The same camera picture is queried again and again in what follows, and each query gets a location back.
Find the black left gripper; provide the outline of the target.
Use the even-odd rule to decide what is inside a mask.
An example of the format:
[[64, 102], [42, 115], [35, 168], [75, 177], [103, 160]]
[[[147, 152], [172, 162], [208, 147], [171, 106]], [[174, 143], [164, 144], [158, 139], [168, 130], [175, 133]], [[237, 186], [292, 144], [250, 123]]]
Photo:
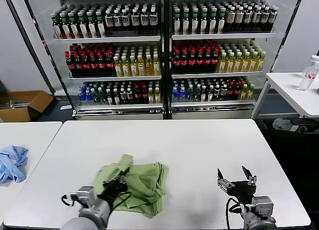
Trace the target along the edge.
[[127, 177], [130, 171], [130, 167], [121, 171], [118, 176], [113, 176], [110, 179], [103, 182], [103, 192], [101, 197], [103, 199], [116, 199], [121, 194], [127, 192]]

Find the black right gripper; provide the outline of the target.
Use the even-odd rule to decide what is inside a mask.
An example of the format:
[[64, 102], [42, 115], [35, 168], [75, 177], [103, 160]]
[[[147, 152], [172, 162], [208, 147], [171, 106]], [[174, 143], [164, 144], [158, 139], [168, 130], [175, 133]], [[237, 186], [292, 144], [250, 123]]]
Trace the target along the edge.
[[237, 198], [240, 203], [252, 203], [252, 198], [256, 193], [256, 182], [257, 176], [252, 175], [249, 169], [242, 166], [242, 170], [248, 181], [235, 181], [230, 182], [225, 179], [219, 170], [217, 169], [217, 185], [221, 190], [227, 192], [229, 190], [229, 195]]

